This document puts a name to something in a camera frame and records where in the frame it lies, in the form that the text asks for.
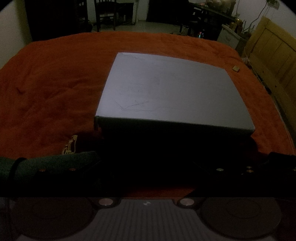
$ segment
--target white box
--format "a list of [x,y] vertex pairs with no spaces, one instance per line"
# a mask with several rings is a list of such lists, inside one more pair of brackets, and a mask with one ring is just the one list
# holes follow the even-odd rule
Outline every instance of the white box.
[[96,119],[105,136],[239,137],[255,127],[224,69],[166,56],[118,53]]

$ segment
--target white wall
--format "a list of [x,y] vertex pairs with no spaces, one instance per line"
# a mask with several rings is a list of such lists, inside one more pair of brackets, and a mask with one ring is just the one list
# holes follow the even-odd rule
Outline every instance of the white wall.
[[149,0],[139,0],[138,6],[138,20],[146,20],[148,13],[148,3]]
[[[233,15],[236,13],[237,3],[234,7]],[[240,13],[239,19],[247,20],[246,26],[249,27],[250,23],[258,17],[265,4],[266,0],[241,0],[237,11]],[[280,1],[278,10],[270,8],[268,12],[265,12],[267,6],[263,10],[259,19],[255,21],[251,27],[255,24],[256,28],[261,17],[264,15],[296,38],[296,15],[282,1]]]
[[94,10],[94,0],[86,0],[87,2],[87,14],[91,23],[96,22],[96,12]]
[[23,0],[13,0],[0,12],[0,68],[31,42]]

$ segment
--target white cabinet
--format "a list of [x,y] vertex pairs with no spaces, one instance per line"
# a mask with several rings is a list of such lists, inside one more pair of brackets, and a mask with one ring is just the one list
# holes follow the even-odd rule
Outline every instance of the white cabinet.
[[229,27],[222,24],[222,30],[217,39],[217,42],[232,47],[241,55],[247,41],[236,34],[234,31],[232,31]]

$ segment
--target bed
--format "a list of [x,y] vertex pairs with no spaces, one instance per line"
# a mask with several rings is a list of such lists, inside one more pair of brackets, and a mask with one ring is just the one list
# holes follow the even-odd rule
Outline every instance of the bed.
[[270,89],[295,137],[296,39],[270,19],[262,17],[246,45],[245,54]]
[[[294,153],[272,98],[234,49],[188,36],[100,32],[30,43],[0,70],[0,156],[60,154],[73,134],[92,131],[118,52],[158,54],[224,68],[249,110],[258,150]],[[232,70],[235,65],[239,72]],[[182,197],[190,191],[186,187],[162,189],[145,192],[145,196]]]

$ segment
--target gold embroidery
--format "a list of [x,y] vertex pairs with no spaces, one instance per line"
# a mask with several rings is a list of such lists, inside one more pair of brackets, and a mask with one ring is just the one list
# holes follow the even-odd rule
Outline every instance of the gold embroidery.
[[[76,141],[77,141],[77,135],[72,136],[72,138],[68,141],[68,144],[66,144],[65,148],[62,150],[62,155],[63,154],[74,154],[76,152]],[[71,151],[71,145],[72,142],[74,141],[74,151]]]

